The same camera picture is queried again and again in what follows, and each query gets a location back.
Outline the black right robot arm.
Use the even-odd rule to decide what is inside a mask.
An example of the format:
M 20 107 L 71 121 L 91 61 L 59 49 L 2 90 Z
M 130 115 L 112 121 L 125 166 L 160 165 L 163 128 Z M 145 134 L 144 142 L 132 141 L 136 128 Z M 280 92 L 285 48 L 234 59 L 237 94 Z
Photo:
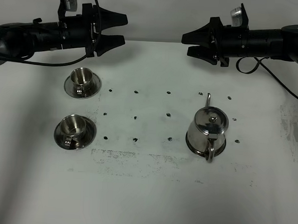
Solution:
M 296 62 L 298 64 L 298 25 L 281 29 L 250 30 L 247 25 L 225 26 L 213 17 L 204 27 L 186 33 L 182 43 L 188 44 L 189 57 L 222 67 L 230 58 L 255 57 Z

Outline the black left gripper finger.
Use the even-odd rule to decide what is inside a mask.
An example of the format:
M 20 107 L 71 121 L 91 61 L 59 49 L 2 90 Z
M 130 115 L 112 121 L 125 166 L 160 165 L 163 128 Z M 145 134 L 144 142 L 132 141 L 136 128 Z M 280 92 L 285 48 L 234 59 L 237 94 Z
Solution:
M 124 26 L 128 24 L 127 15 L 114 13 L 98 6 L 93 6 L 92 34 L 99 34 L 102 30 Z
M 104 53 L 120 47 L 125 44 L 124 36 L 122 35 L 101 35 L 95 47 L 97 56 L 102 56 Z

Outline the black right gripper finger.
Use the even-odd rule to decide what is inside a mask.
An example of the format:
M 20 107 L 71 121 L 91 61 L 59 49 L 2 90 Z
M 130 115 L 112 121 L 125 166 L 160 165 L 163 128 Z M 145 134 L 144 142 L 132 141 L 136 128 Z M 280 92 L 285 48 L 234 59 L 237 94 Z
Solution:
M 181 43 L 208 47 L 214 45 L 214 39 L 212 39 L 214 27 L 213 23 L 208 23 L 197 30 L 185 33 L 182 36 Z
M 212 65 L 216 64 L 215 54 L 207 47 L 192 46 L 188 48 L 187 55 L 192 58 L 204 60 Z

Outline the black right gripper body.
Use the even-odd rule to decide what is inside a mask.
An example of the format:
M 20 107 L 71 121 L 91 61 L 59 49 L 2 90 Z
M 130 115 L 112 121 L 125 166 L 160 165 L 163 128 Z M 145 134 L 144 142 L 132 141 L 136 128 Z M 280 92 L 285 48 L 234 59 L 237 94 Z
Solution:
M 225 26 L 219 17 L 210 18 L 209 22 L 209 63 L 216 65 L 221 63 L 221 67 L 229 65 L 229 57 L 238 56 L 241 47 L 246 44 L 249 32 L 249 20 L 243 18 L 238 20 L 240 26 Z

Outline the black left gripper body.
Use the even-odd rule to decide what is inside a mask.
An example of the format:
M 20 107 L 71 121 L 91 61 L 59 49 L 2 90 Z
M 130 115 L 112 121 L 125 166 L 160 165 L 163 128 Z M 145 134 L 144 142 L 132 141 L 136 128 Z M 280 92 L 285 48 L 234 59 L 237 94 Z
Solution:
M 97 42 L 98 10 L 96 5 L 82 5 L 82 14 L 76 16 L 65 15 L 64 4 L 58 8 L 58 26 L 60 28 L 60 40 L 63 49 L 85 48 L 87 57 L 94 56 L 94 45 Z

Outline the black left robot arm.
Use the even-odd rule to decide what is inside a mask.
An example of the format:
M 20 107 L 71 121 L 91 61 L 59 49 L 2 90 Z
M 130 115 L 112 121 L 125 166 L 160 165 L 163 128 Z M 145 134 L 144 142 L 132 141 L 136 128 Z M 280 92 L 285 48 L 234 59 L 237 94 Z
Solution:
M 0 65 L 4 62 L 31 64 L 38 52 L 84 48 L 84 58 L 101 56 L 125 44 L 122 35 L 103 35 L 102 31 L 128 24 L 127 15 L 114 13 L 92 4 L 82 5 L 82 14 L 65 16 L 59 21 L 12 23 L 0 26 Z

